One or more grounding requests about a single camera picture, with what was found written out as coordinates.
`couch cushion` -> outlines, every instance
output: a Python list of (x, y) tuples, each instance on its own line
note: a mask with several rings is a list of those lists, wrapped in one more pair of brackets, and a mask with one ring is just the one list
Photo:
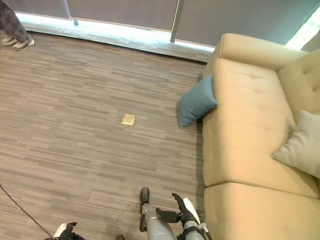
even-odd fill
[(295, 121), (277, 73), (227, 59), (213, 67), (219, 107), (203, 119), (204, 183), (245, 183), (318, 198), (315, 179), (274, 159)]
[(319, 240), (320, 200), (241, 183), (204, 191), (205, 222), (215, 240)]
[(278, 75), (296, 121), (301, 110), (320, 114), (320, 49), (284, 66)]

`black cable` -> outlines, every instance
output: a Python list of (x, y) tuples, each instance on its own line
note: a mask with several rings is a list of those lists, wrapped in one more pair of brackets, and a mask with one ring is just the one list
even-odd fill
[(206, 235), (208, 236), (209, 240), (213, 240), (213, 238), (212, 238), (212, 236), (211, 236), (210, 232), (206, 232)]
[(15, 205), (17, 205), (29, 218), (31, 218), (32, 221), (34, 221), (35, 224), (37, 224), (43, 231), (45, 231), (46, 234), (48, 234), (48, 236), (50, 236), (50, 238), (52, 238), (51, 234), (50, 234), (43, 226), (41, 226), (29, 213), (27, 213), (27, 212), (9, 195), (9, 193), (7, 193), (7, 191), (2, 187), (1, 183), (0, 183), (0, 188), (1, 188), (2, 191), (4, 191), (4, 193), (12, 200), (12, 202), (15, 203)]

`couch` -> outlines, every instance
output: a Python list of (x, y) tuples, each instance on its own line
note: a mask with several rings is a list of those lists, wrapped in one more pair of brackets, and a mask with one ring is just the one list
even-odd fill
[(320, 49), (227, 33), (204, 69), (209, 74), (218, 107), (203, 118), (202, 135), (213, 238), (320, 240), (319, 179), (271, 157), (301, 110), (320, 114)]

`sneaker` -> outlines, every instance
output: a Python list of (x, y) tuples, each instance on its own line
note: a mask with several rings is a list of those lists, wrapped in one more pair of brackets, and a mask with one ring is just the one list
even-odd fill
[(18, 41), (13, 36), (7, 36), (5, 39), (1, 40), (1, 43), (5, 46), (11, 46), (16, 44)]
[(15, 50), (21, 51), (25, 50), (29, 46), (32, 46), (33, 44), (35, 44), (35, 40), (33, 40), (30, 36), (30, 38), (27, 41), (17, 42), (15, 45), (13, 45), (13, 47)]

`blue pillow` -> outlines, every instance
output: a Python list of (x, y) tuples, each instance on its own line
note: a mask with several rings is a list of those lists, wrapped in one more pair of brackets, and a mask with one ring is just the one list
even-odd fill
[(212, 92), (212, 74), (206, 76), (178, 102), (178, 125), (184, 128), (218, 105)]

